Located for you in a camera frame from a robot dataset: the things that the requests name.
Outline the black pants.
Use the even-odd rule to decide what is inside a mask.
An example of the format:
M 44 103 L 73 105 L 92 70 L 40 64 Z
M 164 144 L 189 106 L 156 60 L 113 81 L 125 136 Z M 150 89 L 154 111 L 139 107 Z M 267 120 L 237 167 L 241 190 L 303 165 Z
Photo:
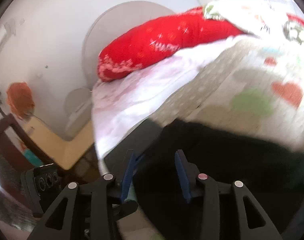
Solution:
M 194 239 L 202 200 L 187 202 L 175 167 L 175 153 L 214 180 L 242 181 L 283 239 L 304 239 L 304 152 L 273 142 L 176 119 L 164 128 L 144 121 L 104 159 L 109 170 L 133 150 L 138 204 L 165 239 Z

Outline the cream bedside table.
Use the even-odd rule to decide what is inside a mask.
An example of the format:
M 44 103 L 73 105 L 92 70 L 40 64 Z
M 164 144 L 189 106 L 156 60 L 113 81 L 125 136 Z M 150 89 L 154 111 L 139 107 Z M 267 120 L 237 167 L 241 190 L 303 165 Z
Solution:
M 91 121 L 71 141 L 63 140 L 35 117 L 26 122 L 23 129 L 32 141 L 64 170 L 71 169 L 95 142 Z

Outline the heart pattern quilt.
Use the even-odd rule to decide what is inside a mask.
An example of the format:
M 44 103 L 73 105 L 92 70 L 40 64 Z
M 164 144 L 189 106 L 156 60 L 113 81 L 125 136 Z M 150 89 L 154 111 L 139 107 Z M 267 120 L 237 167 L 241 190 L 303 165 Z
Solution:
M 272 141 L 304 151 L 304 47 L 243 38 L 151 115 Z

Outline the white round headboard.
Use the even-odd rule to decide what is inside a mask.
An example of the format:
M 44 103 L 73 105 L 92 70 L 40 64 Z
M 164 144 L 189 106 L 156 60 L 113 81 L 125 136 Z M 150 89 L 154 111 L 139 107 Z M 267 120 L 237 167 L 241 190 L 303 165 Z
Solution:
M 87 87 L 92 88 L 98 81 L 98 56 L 103 48 L 133 27 L 173 13 L 165 6 L 148 1 L 124 2 L 103 12 L 91 25 L 83 41 L 82 70 Z

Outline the long red pillow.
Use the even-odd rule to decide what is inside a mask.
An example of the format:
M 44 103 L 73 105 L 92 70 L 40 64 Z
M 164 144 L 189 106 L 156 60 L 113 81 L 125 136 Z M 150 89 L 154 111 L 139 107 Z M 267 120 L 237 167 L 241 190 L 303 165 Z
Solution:
M 202 7 L 149 20 L 109 43 L 98 56 L 103 82 L 119 80 L 147 68 L 178 50 L 238 36 L 243 32 L 226 20 L 207 20 Z

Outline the green cloud pattern bolster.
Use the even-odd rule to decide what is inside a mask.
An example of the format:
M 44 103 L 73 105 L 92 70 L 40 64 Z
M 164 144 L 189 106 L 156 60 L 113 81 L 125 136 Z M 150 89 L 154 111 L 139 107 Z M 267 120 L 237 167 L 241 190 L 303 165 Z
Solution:
M 304 26 L 295 21 L 286 22 L 283 32 L 287 40 L 304 46 Z

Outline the floral white pillow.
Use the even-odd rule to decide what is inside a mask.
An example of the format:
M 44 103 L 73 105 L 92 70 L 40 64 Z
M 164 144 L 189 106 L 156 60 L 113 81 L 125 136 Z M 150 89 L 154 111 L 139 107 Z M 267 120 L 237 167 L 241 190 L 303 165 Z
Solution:
M 245 33 L 256 37 L 283 38 L 288 21 L 283 10 L 272 8 L 264 1 L 214 0 L 203 7 L 207 20 L 227 21 Z

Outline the red orange wall flower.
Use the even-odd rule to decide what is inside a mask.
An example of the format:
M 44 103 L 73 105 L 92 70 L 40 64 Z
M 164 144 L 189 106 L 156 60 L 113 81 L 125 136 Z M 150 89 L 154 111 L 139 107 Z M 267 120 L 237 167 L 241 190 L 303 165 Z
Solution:
M 32 92 L 26 82 L 11 83 L 6 94 L 7 104 L 17 118 L 23 120 L 34 110 L 35 103 L 32 99 Z

